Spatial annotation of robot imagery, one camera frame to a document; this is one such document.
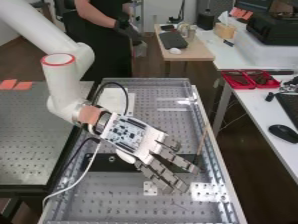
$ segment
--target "computer monitor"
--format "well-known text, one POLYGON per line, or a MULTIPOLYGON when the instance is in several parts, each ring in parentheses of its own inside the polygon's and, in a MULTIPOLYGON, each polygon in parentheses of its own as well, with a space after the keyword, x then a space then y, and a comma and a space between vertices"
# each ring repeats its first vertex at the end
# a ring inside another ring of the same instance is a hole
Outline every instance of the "computer monitor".
POLYGON ((273 4, 273 0, 237 0, 236 7, 252 12, 268 12, 273 4))

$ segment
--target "desk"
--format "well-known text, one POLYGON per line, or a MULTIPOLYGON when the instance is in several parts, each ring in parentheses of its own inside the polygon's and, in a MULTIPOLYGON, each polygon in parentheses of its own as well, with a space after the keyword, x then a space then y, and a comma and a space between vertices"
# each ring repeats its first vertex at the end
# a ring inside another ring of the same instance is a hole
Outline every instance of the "desk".
MULTIPOLYGON (((240 31, 247 29, 247 24, 239 22, 235 18, 231 18, 231 24, 237 27, 240 31)), ((204 42, 205 46, 216 56, 215 65, 219 70, 233 69, 264 69, 264 70, 290 70, 296 68, 276 66, 257 66, 251 62, 245 55, 239 51, 236 47, 231 47, 224 43, 224 39, 220 38, 213 30, 205 31, 197 29, 197 37, 204 42)))
POLYGON ((195 38, 193 42, 189 43, 187 49, 183 49, 183 54, 175 55, 171 54, 169 50, 165 49, 164 44, 160 39, 161 27, 160 24, 155 25, 156 36, 161 48, 161 54, 165 61, 165 74, 171 73, 171 62, 172 61, 183 61, 185 62, 184 71, 187 71, 187 66, 189 61, 213 61, 215 55, 208 50, 205 44, 201 42, 199 38, 195 38))
MULTIPOLYGON (((208 117, 196 87, 191 85, 189 80, 104 80, 108 81, 117 81, 128 88, 129 93, 136 94, 135 117, 160 127, 181 141, 181 154, 195 154, 208 117)), ((90 134, 83 133, 82 137, 83 141, 90 134)), ((82 149, 64 177, 74 181, 79 178, 86 153, 94 150, 94 143, 82 149)), ((115 149, 103 144, 99 156, 103 158, 105 153, 115 153, 115 149)), ((199 166, 203 167, 199 176, 187 173, 179 175, 188 182, 193 182, 195 187, 197 183, 201 190, 211 187, 201 200, 196 199, 199 192, 196 193, 195 188, 185 194, 167 195, 159 192, 157 196, 144 195, 144 181, 148 179, 137 172, 88 172, 74 190, 50 200, 39 223, 247 224, 212 129, 208 129, 199 166)))
MULTIPOLYGON (((280 81, 289 81, 294 78, 294 76, 274 76, 274 78, 280 81)), ((264 138, 282 161, 293 179, 298 183, 298 146, 297 144, 292 144, 276 137, 268 130, 274 124, 286 125, 296 131, 297 129, 290 118, 288 117, 286 112, 284 111, 282 106, 280 105, 278 100, 274 98, 272 102, 265 101, 269 92, 278 92, 278 89, 236 90, 232 89, 231 85, 227 83, 213 124, 213 132, 216 135, 219 134, 231 95, 233 93, 256 126, 258 127, 264 138)))

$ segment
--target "computer mouse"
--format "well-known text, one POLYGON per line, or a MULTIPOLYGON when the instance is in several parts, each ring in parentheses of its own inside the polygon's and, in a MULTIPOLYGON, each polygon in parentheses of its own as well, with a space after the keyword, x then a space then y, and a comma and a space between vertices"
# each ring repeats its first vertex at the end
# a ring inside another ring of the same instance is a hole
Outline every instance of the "computer mouse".
POLYGON ((171 54, 183 54, 183 51, 179 48, 171 48, 171 54))
POLYGON ((274 134, 277 137, 286 140, 288 142, 292 142, 294 144, 298 143, 298 134, 288 126, 281 124, 273 125, 269 127, 269 131, 272 132, 272 134, 274 134))

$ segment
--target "red object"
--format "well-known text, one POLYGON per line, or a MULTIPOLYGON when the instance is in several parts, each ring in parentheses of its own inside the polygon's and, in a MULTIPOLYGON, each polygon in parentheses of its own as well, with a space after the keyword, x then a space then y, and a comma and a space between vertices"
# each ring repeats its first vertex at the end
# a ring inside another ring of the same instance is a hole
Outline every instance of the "red object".
POLYGON ((14 90, 30 90, 32 88, 32 82, 19 82, 14 90))
POLYGON ((244 18, 245 20, 249 20, 253 14, 254 14, 254 13, 249 11, 249 12, 243 16, 243 18, 244 18))
POLYGON ((11 80, 4 80, 3 83, 0 84, 0 90, 10 90, 14 88, 14 86, 16 85, 16 79, 11 79, 11 80))
POLYGON ((233 9, 232 9, 232 11, 231 11, 231 15, 233 16, 233 17, 236 17, 236 15, 237 15, 237 13, 239 13, 239 8, 237 7, 235 7, 233 9))
POLYGON ((75 59, 75 56, 71 55, 71 54, 67 54, 67 55, 71 56, 71 60, 70 60, 68 62, 64 62, 64 63, 62 63, 62 64, 59 64, 59 63, 54 64, 54 63, 47 62, 47 60, 46 60, 47 57, 50 57, 51 55, 58 55, 58 54, 50 54, 50 55, 46 55, 46 56, 42 58, 42 60, 40 60, 42 64, 48 65, 48 66, 64 66, 64 65, 72 64, 72 63, 75 62, 75 60, 76 60, 76 59, 75 59))
POLYGON ((227 80, 227 82, 231 84, 233 89, 256 89, 256 82, 249 78, 249 76, 243 71, 240 70, 223 71, 221 75, 227 80), (244 84, 236 80, 236 78, 240 77, 244 79, 244 82, 248 82, 248 84, 244 84))
POLYGON ((239 13, 236 15, 236 18, 243 18, 245 16, 247 12, 248 12, 247 10, 241 10, 240 9, 240 11, 239 11, 239 13))
POLYGON ((266 71, 262 71, 262 70, 245 70, 244 73, 247 74, 249 79, 254 82, 257 88, 260 88, 260 89, 270 89, 270 88, 276 89, 276 88, 281 87, 281 83, 273 78, 273 76, 266 71), (262 73, 260 76, 262 76, 265 79, 269 79, 266 84, 264 84, 264 85, 258 84, 251 78, 251 75, 248 74, 249 72, 260 72, 260 73, 262 73))

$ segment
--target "black cable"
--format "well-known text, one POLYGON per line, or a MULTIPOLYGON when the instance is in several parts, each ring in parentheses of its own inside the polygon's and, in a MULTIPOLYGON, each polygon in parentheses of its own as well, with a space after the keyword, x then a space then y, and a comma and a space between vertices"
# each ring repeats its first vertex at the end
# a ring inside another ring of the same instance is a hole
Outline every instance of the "black cable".
POLYGON ((183 0, 183 5, 180 8, 180 15, 179 18, 184 20, 184 11, 185 11, 185 0, 183 0))
POLYGON ((76 150, 76 152, 75 152, 75 154, 74 154, 71 160, 68 161, 67 165, 64 166, 64 168, 63 168, 63 170, 62 170, 62 175, 64 175, 64 172, 66 172, 66 170, 68 169, 68 166, 71 165, 71 163, 72 163, 74 159, 76 158, 79 152, 82 151, 83 146, 84 146, 84 145, 87 144, 87 142, 91 141, 91 140, 92 140, 95 143, 100 144, 100 139, 98 139, 98 138, 95 138, 95 137, 87 138, 87 139, 83 141, 83 143, 82 143, 82 145, 79 146, 79 148, 78 148, 78 150, 76 150))
POLYGON ((100 94, 103 93, 104 91, 104 88, 108 86, 108 85, 116 85, 119 86, 123 91, 124 91, 124 94, 125 94, 125 98, 127 98, 127 105, 125 105, 125 111, 124 111, 124 115, 127 115, 128 113, 128 105, 129 105, 129 98, 128 98, 128 91, 125 90, 124 86, 121 84, 119 84, 117 82, 107 82, 104 83, 100 88, 98 89, 96 93, 95 93, 95 98, 92 100, 92 106, 95 106, 98 104, 98 101, 99 101, 99 98, 100 98, 100 94))

